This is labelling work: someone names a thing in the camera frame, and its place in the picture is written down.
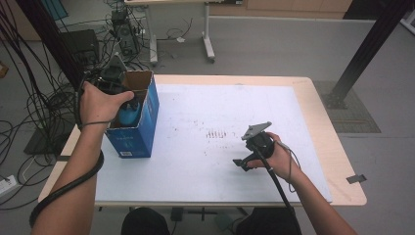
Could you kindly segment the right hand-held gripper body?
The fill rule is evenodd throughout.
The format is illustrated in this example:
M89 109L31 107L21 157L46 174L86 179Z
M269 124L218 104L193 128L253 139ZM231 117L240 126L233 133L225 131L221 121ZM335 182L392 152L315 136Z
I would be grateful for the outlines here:
M265 132L271 122L250 125L242 140L246 142L246 148L252 151L247 160L259 160L260 157L268 159L274 152L272 138Z

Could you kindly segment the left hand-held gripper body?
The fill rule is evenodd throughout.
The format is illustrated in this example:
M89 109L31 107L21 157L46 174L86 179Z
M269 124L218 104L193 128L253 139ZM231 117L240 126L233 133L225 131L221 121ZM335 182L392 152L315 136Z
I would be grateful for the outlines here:
M102 92L115 95L126 90L122 85L126 71L127 68L121 56L115 53L110 61L97 73L90 75L87 81Z

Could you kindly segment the blue detergent bottle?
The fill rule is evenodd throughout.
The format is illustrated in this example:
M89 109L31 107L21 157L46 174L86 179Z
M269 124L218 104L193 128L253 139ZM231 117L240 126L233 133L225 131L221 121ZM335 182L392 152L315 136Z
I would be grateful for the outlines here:
M134 127L138 124L141 112L140 103L126 103L118 111L118 121L121 126Z

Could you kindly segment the blue cardboard box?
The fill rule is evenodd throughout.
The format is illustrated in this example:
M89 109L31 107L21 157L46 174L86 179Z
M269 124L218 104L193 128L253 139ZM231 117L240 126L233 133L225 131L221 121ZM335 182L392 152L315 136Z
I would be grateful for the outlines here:
M154 73L151 70L128 71L122 85L135 93L134 99L126 103L141 104L139 121L134 127L121 126L117 112L106 135L121 158L149 158L160 106Z

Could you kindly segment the person's right hand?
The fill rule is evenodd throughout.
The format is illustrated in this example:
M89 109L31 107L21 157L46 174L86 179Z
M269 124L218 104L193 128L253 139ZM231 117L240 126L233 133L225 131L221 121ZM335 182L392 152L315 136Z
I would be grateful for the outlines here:
M281 139L277 134L267 132L274 142L274 152L267 159L273 171L288 183L296 184L304 177L300 167L293 160L290 151L281 145Z

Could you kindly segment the person's left hand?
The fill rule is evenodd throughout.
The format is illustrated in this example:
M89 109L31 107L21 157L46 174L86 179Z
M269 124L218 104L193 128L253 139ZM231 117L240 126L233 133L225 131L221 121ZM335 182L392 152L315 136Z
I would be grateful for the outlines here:
M104 132L114 120L120 106L132 100L133 97L132 91L109 95L85 81L80 98L81 131L87 132L89 129L94 129Z

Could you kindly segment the white table sheet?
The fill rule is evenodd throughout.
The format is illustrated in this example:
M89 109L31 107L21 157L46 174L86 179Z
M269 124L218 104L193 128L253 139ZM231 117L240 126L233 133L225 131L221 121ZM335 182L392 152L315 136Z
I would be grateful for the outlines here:
M299 198L288 184L276 186L265 169L245 171L234 163L250 153L242 139L248 127L264 122L323 197L332 198L293 87L160 84L157 90L152 155L122 159L105 141L97 203L295 204Z

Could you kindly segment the black computer tower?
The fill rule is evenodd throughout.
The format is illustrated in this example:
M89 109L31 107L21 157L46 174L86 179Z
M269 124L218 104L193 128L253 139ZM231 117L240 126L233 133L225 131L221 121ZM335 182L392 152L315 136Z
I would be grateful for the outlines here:
M112 11L111 21L122 55L127 57L137 54L138 41L127 10Z

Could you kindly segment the person's leg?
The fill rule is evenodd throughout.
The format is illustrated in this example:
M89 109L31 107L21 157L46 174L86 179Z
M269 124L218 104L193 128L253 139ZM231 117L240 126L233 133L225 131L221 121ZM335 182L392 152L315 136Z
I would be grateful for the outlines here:
M236 226L236 235L301 235L293 214L286 208L254 208Z
M121 225L121 235L170 235L165 218L150 208L130 211Z

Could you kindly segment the grey floor grate mat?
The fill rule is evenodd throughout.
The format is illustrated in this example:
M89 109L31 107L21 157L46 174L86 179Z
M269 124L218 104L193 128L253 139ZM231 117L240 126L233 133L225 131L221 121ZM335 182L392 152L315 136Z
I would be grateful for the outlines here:
M337 133L380 133L374 121L357 94L350 90L339 108L325 107Z

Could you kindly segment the grey tape strip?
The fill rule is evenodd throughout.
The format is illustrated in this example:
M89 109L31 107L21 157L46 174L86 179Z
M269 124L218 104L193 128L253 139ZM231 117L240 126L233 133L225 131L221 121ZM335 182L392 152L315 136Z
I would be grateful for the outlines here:
M353 183L364 182L367 180L367 178L364 174L356 174L356 175L348 177L346 180L349 184L353 184Z

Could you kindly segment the person's left leg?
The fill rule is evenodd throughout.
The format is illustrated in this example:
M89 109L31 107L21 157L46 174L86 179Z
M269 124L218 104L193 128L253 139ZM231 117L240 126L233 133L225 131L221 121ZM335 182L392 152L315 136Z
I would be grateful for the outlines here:
M121 225L121 235L170 235L165 218L150 208L130 211Z

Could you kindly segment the wooden cabinet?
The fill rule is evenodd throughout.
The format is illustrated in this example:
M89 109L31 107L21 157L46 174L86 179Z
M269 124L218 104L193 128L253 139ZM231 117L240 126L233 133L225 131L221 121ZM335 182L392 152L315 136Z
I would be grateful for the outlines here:
M353 0L238 0L211 4L212 16L342 19Z

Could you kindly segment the white power strip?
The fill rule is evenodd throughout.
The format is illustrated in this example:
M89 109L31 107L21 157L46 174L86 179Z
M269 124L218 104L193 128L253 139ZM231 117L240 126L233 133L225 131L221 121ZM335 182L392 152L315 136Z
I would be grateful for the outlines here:
M18 182L14 175L10 175L0 181L0 197L6 195L18 187Z

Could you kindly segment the black metal post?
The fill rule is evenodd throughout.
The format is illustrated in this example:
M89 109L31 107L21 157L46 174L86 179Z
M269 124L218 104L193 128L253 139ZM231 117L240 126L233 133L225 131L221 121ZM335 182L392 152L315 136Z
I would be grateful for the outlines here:
M384 12L376 19L340 79L328 94L322 95L322 101L327 109L346 108L347 94L392 34L412 3L415 3L415 0L391 0Z

